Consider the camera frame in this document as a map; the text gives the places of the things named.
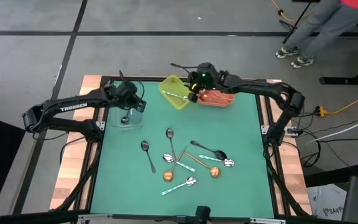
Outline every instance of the clear glass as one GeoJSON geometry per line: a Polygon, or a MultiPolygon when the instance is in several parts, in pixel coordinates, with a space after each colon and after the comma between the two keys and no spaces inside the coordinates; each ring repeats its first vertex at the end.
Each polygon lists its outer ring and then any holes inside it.
{"type": "MultiPolygon", "coordinates": [[[[118,86],[120,83],[121,82],[114,82],[114,85],[118,86]]],[[[139,82],[133,83],[137,88],[136,95],[138,97],[142,97],[144,91],[142,85],[139,82]]],[[[113,107],[109,109],[108,124],[114,128],[119,128],[122,130],[139,129],[143,127],[142,115],[143,113],[135,109],[130,109],[128,111],[113,107]],[[127,122],[123,122],[126,116],[128,117],[127,122]]]]}

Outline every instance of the yellow plastic tray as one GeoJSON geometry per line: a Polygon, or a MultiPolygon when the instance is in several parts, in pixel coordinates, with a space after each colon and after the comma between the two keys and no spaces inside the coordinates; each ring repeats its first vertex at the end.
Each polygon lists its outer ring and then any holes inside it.
{"type": "Polygon", "coordinates": [[[167,95],[163,91],[167,91],[179,96],[188,96],[190,90],[185,87],[185,84],[176,76],[170,75],[160,84],[158,84],[158,89],[160,93],[167,99],[177,110],[182,110],[187,104],[189,104],[188,100],[183,101],[181,98],[167,95]]]}

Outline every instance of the spoon bowl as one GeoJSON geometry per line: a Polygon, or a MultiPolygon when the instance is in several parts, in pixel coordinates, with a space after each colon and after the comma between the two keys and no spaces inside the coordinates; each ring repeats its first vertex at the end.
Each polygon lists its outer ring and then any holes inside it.
{"type": "Polygon", "coordinates": [[[167,136],[167,138],[169,138],[169,141],[171,143],[171,153],[172,153],[172,158],[174,161],[176,161],[177,157],[175,155],[175,151],[173,150],[173,144],[172,144],[172,138],[173,138],[173,130],[170,128],[167,128],[165,135],[167,136]]]}
{"type": "Polygon", "coordinates": [[[140,143],[140,146],[142,148],[143,151],[147,152],[149,150],[149,143],[147,141],[142,141],[140,143]]]}
{"type": "Polygon", "coordinates": [[[189,177],[189,178],[187,178],[186,179],[186,184],[187,184],[187,186],[192,186],[193,184],[195,184],[196,183],[196,178],[195,177],[189,177]]]}
{"type": "Polygon", "coordinates": [[[211,167],[209,174],[211,174],[211,177],[217,178],[221,175],[221,170],[218,167],[211,167]]]}
{"type": "Polygon", "coordinates": [[[129,121],[129,112],[131,109],[128,110],[127,114],[121,118],[121,124],[126,124],[129,121]]]}
{"type": "Polygon", "coordinates": [[[223,164],[226,167],[233,167],[234,166],[234,161],[232,159],[225,159],[225,160],[223,160],[223,164]]]}
{"type": "Polygon", "coordinates": [[[173,130],[168,128],[165,132],[165,134],[167,135],[167,138],[172,139],[173,138],[173,130]]]}
{"type": "Polygon", "coordinates": [[[155,167],[154,167],[153,162],[152,162],[152,160],[150,158],[150,155],[149,155],[149,143],[147,141],[143,140],[140,143],[140,146],[141,146],[142,150],[146,152],[147,157],[149,158],[150,166],[152,167],[152,172],[153,172],[153,174],[155,174],[155,167]]]}
{"type": "Polygon", "coordinates": [[[192,144],[192,145],[194,145],[194,146],[198,146],[198,147],[200,147],[200,148],[202,148],[202,149],[206,149],[206,150],[208,150],[208,151],[210,151],[210,152],[213,152],[214,154],[215,154],[215,156],[216,156],[216,158],[217,159],[220,159],[220,160],[225,160],[225,159],[227,159],[227,155],[226,155],[226,153],[224,153],[223,151],[220,151],[220,150],[212,150],[212,149],[208,149],[207,147],[205,147],[205,146],[202,146],[202,145],[200,145],[198,142],[196,142],[196,141],[194,141],[194,140],[191,140],[190,141],[190,144],[192,144]]]}
{"type": "Polygon", "coordinates": [[[162,158],[165,160],[165,162],[174,162],[173,157],[170,154],[164,154],[162,158]]]}
{"type": "Polygon", "coordinates": [[[173,180],[173,172],[172,171],[164,172],[163,179],[165,182],[171,182],[173,180]]]}

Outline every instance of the black metal frame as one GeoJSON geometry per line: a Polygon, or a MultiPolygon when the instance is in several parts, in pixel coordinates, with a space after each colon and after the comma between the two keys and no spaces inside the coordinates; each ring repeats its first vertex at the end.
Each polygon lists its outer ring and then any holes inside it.
{"type": "MultiPolygon", "coordinates": [[[[166,77],[126,77],[126,79],[129,81],[142,81],[142,82],[161,82],[165,78],[166,77]]],[[[103,85],[106,82],[106,80],[119,80],[119,79],[120,79],[119,77],[103,77],[100,85],[103,85]]],[[[262,118],[262,110],[261,110],[261,106],[260,106],[260,96],[259,95],[255,96],[255,101],[257,104],[259,121],[260,121],[260,124],[262,125],[263,118],[262,118]]],[[[270,108],[269,98],[265,98],[265,103],[266,103],[266,107],[267,107],[266,109],[267,109],[267,114],[268,114],[268,121],[269,121],[269,123],[271,123],[273,121],[273,117],[272,117],[272,111],[271,111],[271,109],[269,109],[270,108]]],[[[102,121],[106,121],[107,116],[108,116],[108,108],[106,108],[104,110],[102,121]]],[[[93,118],[95,119],[97,117],[98,117],[98,114],[97,114],[97,111],[95,111],[93,118]]],[[[99,143],[97,146],[97,150],[96,150],[96,154],[95,154],[95,161],[97,161],[97,163],[96,163],[96,167],[91,175],[92,178],[90,180],[89,192],[88,192],[85,210],[52,211],[52,212],[45,212],[45,213],[3,216],[3,217],[0,217],[0,223],[3,223],[3,221],[6,221],[6,223],[20,223],[20,224],[34,223],[34,219],[37,219],[37,217],[47,217],[47,218],[44,218],[44,220],[48,221],[45,223],[59,223],[59,220],[65,220],[66,222],[71,221],[72,223],[74,223],[74,221],[77,220],[75,218],[78,217],[78,215],[89,215],[90,214],[90,205],[91,205],[92,199],[93,199],[94,186],[95,186],[95,181],[96,181],[96,176],[97,176],[97,171],[98,171],[99,158],[101,155],[102,143],[103,143],[103,141],[101,143],[99,143]]],[[[81,176],[84,176],[85,171],[87,170],[86,168],[87,168],[87,163],[89,163],[90,150],[91,150],[91,143],[88,143],[87,147],[86,147],[86,152],[85,152],[86,158],[84,159],[83,165],[82,165],[81,176]]],[[[278,178],[283,181],[281,159],[279,156],[278,148],[274,147],[273,151],[275,153],[275,162],[276,162],[277,170],[279,173],[278,178]]],[[[287,209],[285,209],[284,216],[278,214],[277,199],[275,198],[274,181],[273,181],[273,178],[271,175],[269,175],[269,174],[267,174],[267,175],[268,175],[268,183],[269,183],[270,193],[271,193],[271,197],[272,197],[272,207],[273,207],[274,217],[275,218],[286,217],[286,219],[291,220],[291,217],[293,217],[293,216],[291,216],[288,202],[287,202],[287,200],[285,200],[286,198],[285,198],[284,194],[282,195],[282,199],[283,199],[284,207],[287,207],[287,209]]],[[[77,209],[78,209],[78,206],[81,201],[81,196],[82,196],[82,194],[78,194],[75,199],[75,202],[74,202],[75,208],[77,208],[77,209]]],[[[138,220],[169,220],[169,221],[174,221],[174,222],[178,222],[179,220],[190,221],[190,220],[195,219],[195,217],[184,217],[181,215],[178,215],[178,216],[109,215],[109,218],[138,219],[138,220]]],[[[213,218],[213,220],[222,221],[222,222],[245,222],[245,223],[251,222],[251,218],[247,218],[247,217],[244,217],[244,218],[222,217],[222,218],[213,218]]],[[[308,218],[302,219],[302,223],[325,223],[325,220],[317,220],[313,217],[308,217],[308,218]]]]}
{"type": "MultiPolygon", "coordinates": [[[[103,78],[109,78],[110,80],[119,80],[120,77],[103,77],[103,78]]],[[[126,77],[126,80],[129,81],[141,81],[141,82],[162,82],[164,79],[166,79],[166,77],[126,77]]],[[[183,82],[186,81],[186,78],[180,78],[183,82]]],[[[258,115],[259,115],[259,122],[260,125],[263,125],[263,120],[262,120],[262,110],[260,107],[260,100],[259,100],[259,95],[255,96],[255,100],[257,103],[257,110],[258,110],[258,115]]],[[[269,123],[273,122],[273,116],[272,116],[272,111],[271,109],[269,110],[268,107],[270,107],[270,102],[268,102],[268,106],[267,106],[267,114],[269,116],[268,120],[269,123]]],[[[102,121],[107,122],[107,115],[108,115],[108,109],[106,108],[103,114],[103,119],[102,121]]],[[[101,144],[98,144],[98,148],[99,148],[99,152],[101,152],[101,144]]],[[[280,179],[283,181],[283,174],[282,174],[282,167],[281,167],[281,159],[279,156],[279,152],[277,147],[275,147],[273,150],[275,150],[275,161],[276,161],[276,165],[277,165],[277,170],[279,171],[280,174],[280,179]]],[[[88,192],[88,197],[87,197],[87,201],[86,201],[86,208],[85,209],[90,209],[90,205],[92,203],[92,199],[93,199],[93,191],[94,191],[94,185],[95,185],[95,181],[96,181],[96,176],[98,173],[98,169],[96,168],[94,171],[94,174],[92,175],[91,178],[91,183],[89,185],[89,192],[88,192]]],[[[278,209],[277,209],[277,200],[275,198],[275,189],[274,189],[274,184],[273,184],[273,179],[271,178],[271,176],[269,174],[267,174],[268,176],[268,182],[269,182],[269,189],[270,189],[270,193],[272,196],[272,207],[273,207],[273,214],[274,216],[279,215],[278,214],[278,209]]],[[[285,214],[286,215],[290,215],[290,209],[289,209],[289,204],[288,202],[285,200],[285,197],[282,196],[283,198],[283,204],[284,204],[284,208],[287,207],[287,209],[285,209],[285,214]]],[[[77,196],[76,201],[80,201],[81,200],[81,194],[79,194],[77,196]]],[[[145,216],[145,215],[113,215],[112,218],[121,218],[121,219],[139,219],[139,220],[169,220],[169,221],[177,221],[178,217],[180,217],[179,215],[173,216],[173,217],[167,217],[167,216],[145,216]]],[[[222,222],[238,222],[238,221],[242,221],[242,222],[247,222],[249,221],[249,218],[244,217],[244,218],[231,218],[231,217],[226,217],[226,218],[213,218],[214,220],[219,220],[222,222]]]]}

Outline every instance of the black cable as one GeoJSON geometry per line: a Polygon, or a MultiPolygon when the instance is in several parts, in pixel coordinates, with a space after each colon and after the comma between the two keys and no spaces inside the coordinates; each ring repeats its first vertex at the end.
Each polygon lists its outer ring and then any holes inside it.
{"type": "Polygon", "coordinates": [[[311,119],[310,119],[309,125],[307,125],[307,126],[306,126],[305,128],[303,128],[303,129],[301,129],[302,131],[303,131],[304,129],[310,128],[311,124],[313,123],[313,117],[314,117],[314,114],[311,115],[311,119]]]}
{"type": "Polygon", "coordinates": [[[274,150],[272,150],[272,153],[270,154],[270,153],[269,153],[269,146],[267,146],[267,147],[264,149],[264,152],[262,153],[262,155],[263,155],[263,157],[264,157],[265,159],[270,159],[270,158],[272,158],[272,157],[274,156],[274,150]]]}
{"type": "Polygon", "coordinates": [[[171,63],[170,65],[171,65],[171,66],[174,66],[174,67],[176,67],[176,68],[181,68],[181,69],[183,69],[184,71],[187,72],[187,74],[190,74],[190,72],[187,70],[187,68],[206,68],[206,67],[203,67],[203,66],[201,66],[201,67],[199,67],[199,66],[193,66],[193,67],[181,66],[181,65],[178,65],[178,64],[175,64],[175,63],[171,63]]]}
{"type": "Polygon", "coordinates": [[[334,149],[332,149],[332,147],[331,147],[328,143],[326,143],[326,142],[324,142],[324,143],[327,144],[327,146],[328,146],[329,149],[334,153],[334,155],[335,155],[340,161],[342,161],[342,162],[347,166],[347,168],[349,168],[349,170],[352,171],[352,173],[353,173],[354,175],[357,176],[357,174],[356,174],[356,172],[354,172],[353,168],[352,168],[351,166],[349,166],[349,164],[347,164],[343,159],[341,159],[341,157],[339,157],[339,155],[336,154],[336,152],[334,151],[334,149]]]}
{"type": "MultiPolygon", "coordinates": [[[[310,133],[309,131],[304,131],[304,132],[310,134],[310,135],[313,136],[315,139],[317,139],[317,136],[315,136],[313,133],[310,133]]],[[[320,144],[320,142],[317,142],[317,149],[318,149],[317,152],[312,153],[312,154],[309,154],[309,155],[307,155],[307,156],[303,156],[303,157],[300,158],[300,160],[307,159],[306,161],[304,161],[304,163],[303,163],[303,165],[302,165],[303,167],[305,167],[305,168],[312,167],[312,166],[314,166],[314,165],[320,160],[320,156],[321,156],[321,144],[320,144]],[[314,156],[316,156],[315,159],[314,159],[314,161],[313,161],[313,162],[309,162],[312,158],[314,158],[314,156]]]]}
{"type": "Polygon", "coordinates": [[[62,164],[63,152],[64,152],[66,146],[69,145],[69,144],[71,144],[71,143],[74,143],[74,142],[76,142],[76,141],[79,141],[79,140],[81,140],[81,139],[83,139],[83,138],[85,138],[85,136],[80,137],[80,138],[78,138],[78,139],[74,139],[74,140],[72,140],[72,141],[69,141],[68,143],[66,143],[66,144],[63,145],[62,149],[60,150],[60,164],[62,164]]]}
{"type": "Polygon", "coordinates": [[[35,134],[36,134],[36,133],[32,133],[32,138],[33,138],[33,139],[35,139],[35,140],[40,140],[40,141],[48,141],[48,140],[53,140],[53,139],[56,139],[56,138],[60,138],[60,137],[62,137],[62,136],[64,136],[64,135],[68,134],[68,131],[66,131],[66,133],[63,133],[63,134],[61,134],[61,135],[58,135],[58,136],[53,137],[53,138],[48,138],[48,139],[36,138],[36,137],[35,137],[35,134]]]}
{"type": "Polygon", "coordinates": [[[358,141],[358,138],[355,139],[331,139],[331,140],[324,140],[319,142],[333,142],[333,141],[358,141]]]}
{"type": "Polygon", "coordinates": [[[142,93],[142,96],[140,97],[140,100],[142,101],[143,100],[143,96],[144,96],[144,85],[143,85],[143,83],[141,82],[141,81],[138,81],[139,83],[140,83],[140,85],[142,86],[142,91],[143,91],[143,93],[142,93]]]}
{"type": "Polygon", "coordinates": [[[299,117],[304,118],[304,117],[312,116],[312,115],[316,115],[316,114],[314,114],[314,113],[302,113],[302,114],[299,114],[298,116],[296,116],[296,118],[299,118],[299,117]]]}
{"type": "MultiPolygon", "coordinates": [[[[303,107],[302,107],[302,113],[304,113],[304,112],[305,112],[305,107],[303,106],[303,107]]],[[[303,117],[303,116],[300,116],[300,117],[299,117],[298,127],[296,127],[297,129],[299,129],[299,125],[301,124],[302,117],[303,117]]]]}
{"type": "Polygon", "coordinates": [[[316,134],[316,133],[318,133],[318,132],[320,132],[320,131],[328,131],[328,130],[330,130],[330,129],[334,129],[334,128],[339,128],[339,127],[342,127],[342,126],[350,125],[350,124],[353,124],[353,123],[356,123],[356,122],[358,122],[358,119],[355,120],[355,121],[346,123],[346,124],[340,124],[340,125],[335,126],[335,127],[330,127],[330,128],[327,128],[327,129],[317,130],[317,131],[314,131],[313,134],[316,134]]]}
{"type": "Polygon", "coordinates": [[[301,155],[301,151],[299,150],[298,146],[296,146],[296,145],[295,145],[295,144],[293,144],[293,143],[286,142],[286,141],[283,141],[283,143],[285,143],[285,144],[289,144],[289,145],[291,145],[291,146],[295,147],[295,148],[296,148],[296,150],[298,150],[298,155],[301,155]]]}
{"type": "MultiPolygon", "coordinates": [[[[315,139],[317,139],[317,136],[315,136],[314,133],[312,133],[309,129],[302,127],[302,125],[300,125],[300,127],[303,128],[304,131],[307,130],[307,131],[305,131],[307,134],[310,134],[310,135],[313,136],[315,139]]],[[[351,172],[352,172],[353,174],[357,175],[356,172],[354,172],[353,168],[352,168],[351,166],[349,166],[338,154],[336,154],[336,152],[334,151],[334,149],[332,149],[332,147],[328,144],[328,142],[325,142],[325,141],[317,141],[317,144],[318,144],[318,146],[319,146],[319,152],[316,152],[316,153],[314,153],[314,154],[308,155],[308,156],[311,156],[311,157],[313,157],[314,155],[317,155],[317,156],[316,156],[316,159],[315,159],[314,162],[313,162],[313,165],[317,163],[317,161],[319,160],[320,155],[321,155],[321,145],[320,145],[320,142],[323,142],[323,143],[327,144],[327,146],[328,146],[329,149],[334,153],[334,155],[335,155],[340,161],[342,161],[342,162],[351,170],[351,172]]]]}

